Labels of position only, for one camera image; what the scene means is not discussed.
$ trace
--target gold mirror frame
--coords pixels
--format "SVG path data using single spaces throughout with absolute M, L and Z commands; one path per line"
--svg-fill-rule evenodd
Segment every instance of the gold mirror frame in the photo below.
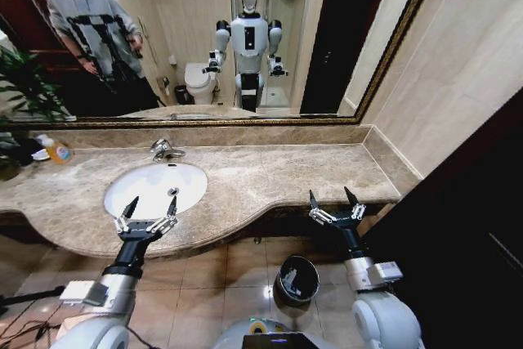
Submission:
M 179 127 L 224 127 L 224 126 L 325 126 L 341 124 L 359 124 L 367 111 L 371 100 L 387 73 L 394 56 L 416 16 L 423 0 L 408 0 L 392 32 L 391 38 L 382 54 L 378 67 L 374 70 L 369 85 L 354 116 L 338 117 L 325 115 L 301 115 L 281 119 L 202 119 L 202 120 L 147 120 L 130 118 L 78 118 L 75 122 L 23 122 L 9 123 L 6 130 L 42 130 L 42 129 L 96 129 L 96 128 L 179 128 Z

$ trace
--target sink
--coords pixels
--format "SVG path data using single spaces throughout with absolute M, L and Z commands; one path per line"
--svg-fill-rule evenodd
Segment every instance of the sink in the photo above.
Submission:
M 156 163 L 133 169 L 116 179 L 105 192 L 104 205 L 112 216 L 119 217 L 123 209 L 140 197 L 133 220 L 165 217 L 172 196 L 170 190 L 180 190 L 177 212 L 193 207 L 207 189 L 207 176 L 200 168 L 184 163 Z

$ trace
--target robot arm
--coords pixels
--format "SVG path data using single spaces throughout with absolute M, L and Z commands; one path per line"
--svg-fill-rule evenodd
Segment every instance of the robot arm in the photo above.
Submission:
M 120 217 L 114 218 L 122 247 L 100 281 L 71 281 L 60 299 L 69 304 L 87 304 L 79 323 L 58 333 L 51 349 L 124 349 L 129 343 L 127 323 L 134 310 L 136 285 L 143 273 L 149 244 L 161 239 L 177 223 L 176 188 L 165 217 L 151 221 L 129 221 L 138 204 L 136 197 Z
M 279 20 L 273 20 L 269 24 L 269 57 L 267 58 L 267 67 L 269 75 L 279 77 L 288 75 L 280 56 L 275 56 L 278 51 L 279 42 L 281 41 L 282 29 Z
M 342 236 L 347 248 L 344 264 L 351 289 L 356 292 L 352 306 L 358 330 L 366 349 L 419 349 L 424 347 L 416 315 L 393 294 L 387 292 L 391 283 L 403 274 L 395 262 L 374 263 L 369 250 L 358 236 L 365 205 L 346 187 L 351 203 L 349 215 L 331 215 L 322 210 L 311 191 L 309 216 L 322 226 Z
M 209 52 L 209 66 L 202 69 L 203 73 L 220 73 L 221 66 L 226 61 L 226 49 L 230 39 L 230 26 L 226 20 L 219 20 L 216 23 L 216 47 Z

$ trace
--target soap bottle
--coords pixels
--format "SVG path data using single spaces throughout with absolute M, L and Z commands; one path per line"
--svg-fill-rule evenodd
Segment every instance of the soap bottle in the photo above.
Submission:
M 37 136 L 37 139 L 46 148 L 49 157 L 57 163 L 68 163 L 73 158 L 73 151 L 66 145 L 51 139 L 46 134 Z

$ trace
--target trash can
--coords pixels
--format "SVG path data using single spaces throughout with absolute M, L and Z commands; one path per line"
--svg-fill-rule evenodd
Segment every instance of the trash can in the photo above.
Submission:
M 291 255 L 280 267 L 274 292 L 288 306 L 309 302 L 320 288 L 320 278 L 314 265 L 304 257 Z
M 186 85 L 176 86 L 174 88 L 174 95 L 176 96 L 178 104 L 180 105 L 194 104 L 194 98 L 187 91 Z

